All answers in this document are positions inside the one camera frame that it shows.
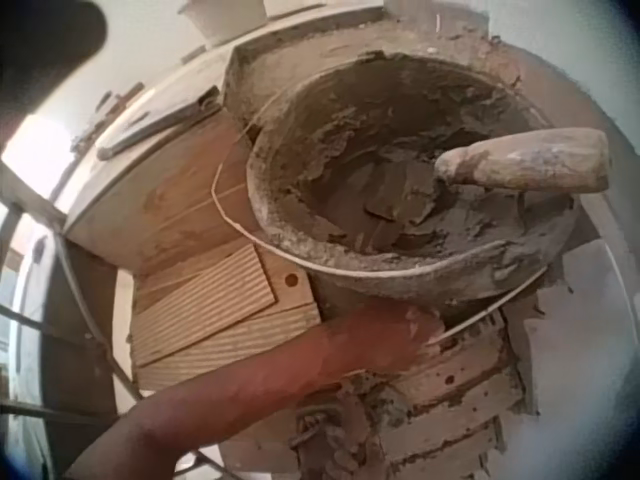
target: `trowel handle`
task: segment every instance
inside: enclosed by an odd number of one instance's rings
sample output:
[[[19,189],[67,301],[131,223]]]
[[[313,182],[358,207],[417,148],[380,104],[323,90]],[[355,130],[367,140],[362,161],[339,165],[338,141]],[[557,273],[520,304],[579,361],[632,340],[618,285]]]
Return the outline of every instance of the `trowel handle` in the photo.
[[[591,128],[509,135],[443,153],[436,177],[447,184],[594,193],[609,187],[609,144]]]

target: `person's hand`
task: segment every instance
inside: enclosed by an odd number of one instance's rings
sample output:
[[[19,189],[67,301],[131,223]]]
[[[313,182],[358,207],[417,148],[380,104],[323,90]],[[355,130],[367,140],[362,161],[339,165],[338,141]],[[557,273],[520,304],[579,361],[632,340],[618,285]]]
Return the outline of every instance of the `person's hand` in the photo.
[[[332,349],[352,370],[397,373],[416,360],[420,347],[444,331],[436,313],[407,303],[372,299],[351,315],[328,322]]]

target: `wooden handle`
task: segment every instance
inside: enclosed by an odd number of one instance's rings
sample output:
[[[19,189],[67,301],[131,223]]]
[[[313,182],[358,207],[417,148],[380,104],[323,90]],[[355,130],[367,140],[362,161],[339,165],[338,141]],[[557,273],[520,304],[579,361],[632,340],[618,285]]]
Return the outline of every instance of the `wooden handle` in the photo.
[[[595,193],[609,188],[609,144],[591,128],[509,135],[443,153],[436,176],[447,184]]]

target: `mortar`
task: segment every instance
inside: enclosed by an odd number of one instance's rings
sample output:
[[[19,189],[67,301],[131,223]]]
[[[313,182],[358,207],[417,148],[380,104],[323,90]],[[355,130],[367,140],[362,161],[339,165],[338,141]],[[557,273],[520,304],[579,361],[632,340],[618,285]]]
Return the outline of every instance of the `mortar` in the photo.
[[[249,159],[249,196],[271,242],[333,269],[340,285],[439,307],[486,298],[560,252],[577,201],[431,188],[433,162],[445,150],[547,126],[485,74],[376,53],[287,97]],[[399,210],[411,214],[398,220]]]

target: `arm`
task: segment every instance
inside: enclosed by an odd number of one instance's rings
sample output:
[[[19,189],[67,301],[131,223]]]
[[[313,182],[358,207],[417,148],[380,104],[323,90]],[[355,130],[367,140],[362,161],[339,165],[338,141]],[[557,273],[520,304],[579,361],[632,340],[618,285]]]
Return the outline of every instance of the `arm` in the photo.
[[[220,443],[351,372],[410,365],[440,326],[405,304],[375,300],[344,319],[140,402],[67,475],[169,479],[188,451]]]

